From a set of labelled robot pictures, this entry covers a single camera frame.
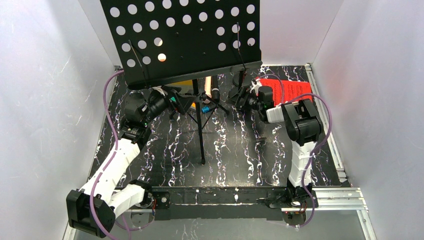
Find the white panel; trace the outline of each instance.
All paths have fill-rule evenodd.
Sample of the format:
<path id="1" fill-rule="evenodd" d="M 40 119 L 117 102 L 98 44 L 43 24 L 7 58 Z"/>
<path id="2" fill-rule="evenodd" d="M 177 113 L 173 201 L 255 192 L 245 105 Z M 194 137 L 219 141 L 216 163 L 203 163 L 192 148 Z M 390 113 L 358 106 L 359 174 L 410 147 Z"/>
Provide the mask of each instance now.
<path id="1" fill-rule="evenodd" d="M 378 239 L 422 239 L 424 2 L 345 0 L 313 64 Z"/>
<path id="2" fill-rule="evenodd" d="M 113 71 L 77 1 L 0 0 L 0 239 L 62 239 Z"/>
<path id="3" fill-rule="evenodd" d="M 312 63 L 342 2 L 261 0 L 260 48 L 263 63 Z M 100 1 L 79 0 L 79 3 L 113 64 L 121 65 Z"/>

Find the stand shaft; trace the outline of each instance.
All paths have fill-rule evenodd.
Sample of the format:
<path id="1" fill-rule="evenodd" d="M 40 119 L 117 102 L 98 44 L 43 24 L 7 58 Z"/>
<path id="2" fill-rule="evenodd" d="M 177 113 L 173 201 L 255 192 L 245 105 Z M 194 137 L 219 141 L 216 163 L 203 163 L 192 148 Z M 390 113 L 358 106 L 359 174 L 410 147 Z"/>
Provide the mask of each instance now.
<path id="1" fill-rule="evenodd" d="M 193 94 L 198 96 L 199 95 L 199 84 L 197 79 L 193 79 Z M 200 140 L 200 153 L 201 153 L 201 164 L 205 165 L 205 150 L 203 148 L 203 136 L 202 136 L 202 117 L 201 117 L 201 109 L 200 109 L 200 102 L 196 100 L 194 102 L 196 105 L 196 116 L 197 116 L 197 127 L 198 127 L 198 134 L 199 134 L 199 140 Z"/>

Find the orange object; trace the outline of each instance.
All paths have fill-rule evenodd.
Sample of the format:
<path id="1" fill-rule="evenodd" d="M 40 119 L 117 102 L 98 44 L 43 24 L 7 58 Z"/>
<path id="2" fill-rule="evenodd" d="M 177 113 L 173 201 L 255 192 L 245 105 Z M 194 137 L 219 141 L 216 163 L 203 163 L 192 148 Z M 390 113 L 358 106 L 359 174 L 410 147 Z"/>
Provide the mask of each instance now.
<path id="1" fill-rule="evenodd" d="M 269 86 L 272 88 L 272 98 L 274 100 L 274 106 L 277 106 L 281 103 L 281 85 L 279 83 L 278 79 L 265 79 L 261 78 L 259 79 L 260 83 L 263 86 Z M 302 94 L 306 93 L 312 93 L 311 90 L 311 84 L 309 82 L 305 81 L 289 81 L 289 80 L 283 80 L 282 86 L 284 87 L 284 102 L 290 101 L 294 99 L 297 96 L 300 96 Z M 313 101 L 311 96 L 304 96 L 298 100 L 301 99 L 310 99 Z"/>

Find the gray floor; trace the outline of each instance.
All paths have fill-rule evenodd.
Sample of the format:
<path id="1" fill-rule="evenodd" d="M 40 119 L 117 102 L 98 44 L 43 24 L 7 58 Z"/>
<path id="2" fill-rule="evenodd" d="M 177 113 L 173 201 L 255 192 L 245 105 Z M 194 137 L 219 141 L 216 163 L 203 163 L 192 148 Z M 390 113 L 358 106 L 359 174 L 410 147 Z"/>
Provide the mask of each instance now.
<path id="1" fill-rule="evenodd" d="M 133 223 L 143 226 L 147 214 L 134 216 Z M 309 225 L 296 231 L 283 221 L 265 219 L 175 219 L 154 221 L 142 231 L 133 231 L 132 240 L 363 240 L 365 239 L 356 211 L 316 211 Z M 127 240 L 127 232 L 117 226 L 112 234 Z M 98 240 L 85 232 L 77 231 L 74 240 Z"/>

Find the blue object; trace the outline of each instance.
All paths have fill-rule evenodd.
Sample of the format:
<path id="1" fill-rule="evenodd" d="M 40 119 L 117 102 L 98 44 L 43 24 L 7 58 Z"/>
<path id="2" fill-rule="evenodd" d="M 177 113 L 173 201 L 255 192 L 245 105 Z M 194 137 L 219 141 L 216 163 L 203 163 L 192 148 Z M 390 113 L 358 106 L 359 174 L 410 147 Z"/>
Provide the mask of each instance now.
<path id="1" fill-rule="evenodd" d="M 204 106 L 204 107 L 201 108 L 201 112 L 204 113 L 204 114 L 207 113 L 207 112 L 210 112 L 212 110 L 213 110 L 213 108 L 208 107 L 208 106 Z"/>

